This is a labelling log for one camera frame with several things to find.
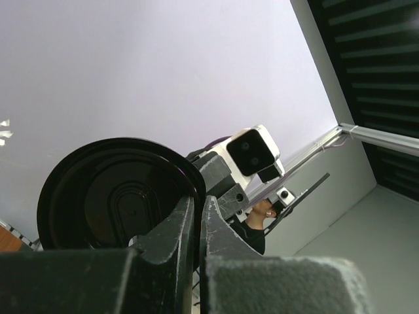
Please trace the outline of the black cup lid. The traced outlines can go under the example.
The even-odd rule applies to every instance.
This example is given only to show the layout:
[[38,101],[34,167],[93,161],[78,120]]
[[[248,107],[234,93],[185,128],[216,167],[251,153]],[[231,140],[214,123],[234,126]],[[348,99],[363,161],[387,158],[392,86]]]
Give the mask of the black cup lid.
[[183,197],[201,213],[205,196],[199,170],[174,150],[138,138],[95,141],[47,177],[37,205],[39,238],[46,250],[127,247]]

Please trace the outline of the black slatted window blind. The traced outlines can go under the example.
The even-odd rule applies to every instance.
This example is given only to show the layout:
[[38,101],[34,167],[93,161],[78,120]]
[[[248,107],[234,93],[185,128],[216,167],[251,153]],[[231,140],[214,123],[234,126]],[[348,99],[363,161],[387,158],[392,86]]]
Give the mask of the black slatted window blind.
[[418,2],[309,7],[355,124],[418,137]]

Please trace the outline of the aluminium frame rail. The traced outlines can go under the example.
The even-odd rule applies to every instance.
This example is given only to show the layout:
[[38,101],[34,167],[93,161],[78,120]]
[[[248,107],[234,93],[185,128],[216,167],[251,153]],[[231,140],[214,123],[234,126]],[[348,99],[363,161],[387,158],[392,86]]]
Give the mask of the aluminium frame rail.
[[277,185],[283,184],[322,152],[327,149],[338,148],[339,144],[336,144],[336,142],[339,139],[345,140],[346,138],[418,157],[417,138],[343,123],[318,139],[308,150],[297,156],[288,164],[285,168],[285,173],[275,183]]

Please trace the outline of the white wrapped straw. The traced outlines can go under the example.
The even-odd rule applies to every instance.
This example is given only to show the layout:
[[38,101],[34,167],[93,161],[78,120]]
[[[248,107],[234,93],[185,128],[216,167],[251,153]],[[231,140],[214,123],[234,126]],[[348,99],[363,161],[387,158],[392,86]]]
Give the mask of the white wrapped straw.
[[6,145],[8,139],[13,136],[13,133],[10,131],[10,120],[4,120],[0,123],[0,147]]

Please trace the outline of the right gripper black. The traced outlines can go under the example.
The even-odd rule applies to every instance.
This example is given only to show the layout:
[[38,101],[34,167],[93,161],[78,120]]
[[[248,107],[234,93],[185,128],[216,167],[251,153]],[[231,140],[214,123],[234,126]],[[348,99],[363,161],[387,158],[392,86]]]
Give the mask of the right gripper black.
[[233,179],[232,170],[222,156],[216,152],[203,153],[203,150],[191,152],[186,159],[204,178],[206,195],[217,199],[222,218],[230,220],[248,205],[248,197],[242,186]]

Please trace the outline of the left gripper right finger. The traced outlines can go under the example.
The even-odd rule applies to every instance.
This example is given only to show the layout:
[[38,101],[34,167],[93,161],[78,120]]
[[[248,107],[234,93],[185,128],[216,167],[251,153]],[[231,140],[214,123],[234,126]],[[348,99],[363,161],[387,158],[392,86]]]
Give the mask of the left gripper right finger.
[[206,198],[200,239],[201,313],[372,313],[365,278],[345,259],[265,257]]

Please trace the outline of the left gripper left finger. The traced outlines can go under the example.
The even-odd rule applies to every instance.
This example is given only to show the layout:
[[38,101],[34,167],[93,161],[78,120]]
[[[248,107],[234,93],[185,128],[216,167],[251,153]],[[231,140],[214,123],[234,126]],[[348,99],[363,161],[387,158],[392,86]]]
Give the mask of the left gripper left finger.
[[1,255],[2,313],[190,313],[194,200],[132,246]]

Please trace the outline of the person in black shirt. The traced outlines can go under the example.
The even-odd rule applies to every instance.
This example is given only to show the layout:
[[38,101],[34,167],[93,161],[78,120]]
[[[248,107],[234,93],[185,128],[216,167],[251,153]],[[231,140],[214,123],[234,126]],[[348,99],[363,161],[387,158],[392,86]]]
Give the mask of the person in black shirt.
[[264,221],[268,218],[276,218],[277,214],[278,210],[272,202],[265,199],[254,205],[247,218],[241,223],[245,242],[261,255],[266,249]]

